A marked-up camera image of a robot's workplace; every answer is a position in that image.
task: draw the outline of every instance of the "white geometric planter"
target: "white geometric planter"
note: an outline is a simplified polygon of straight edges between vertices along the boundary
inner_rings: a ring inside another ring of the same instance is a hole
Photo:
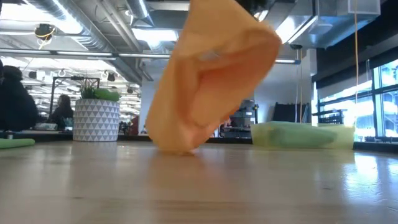
[[[118,140],[119,103],[108,100],[76,101],[73,114],[73,140],[111,142]]]

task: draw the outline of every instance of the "orange fabric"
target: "orange fabric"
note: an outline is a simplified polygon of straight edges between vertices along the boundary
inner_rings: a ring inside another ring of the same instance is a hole
[[[235,0],[191,0],[146,127],[162,151],[190,152],[253,93],[281,41]]]

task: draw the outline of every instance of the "wooden table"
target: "wooden table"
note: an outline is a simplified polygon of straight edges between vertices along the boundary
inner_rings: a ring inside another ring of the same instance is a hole
[[[397,223],[398,160],[353,151],[53,142],[0,151],[0,223]]]

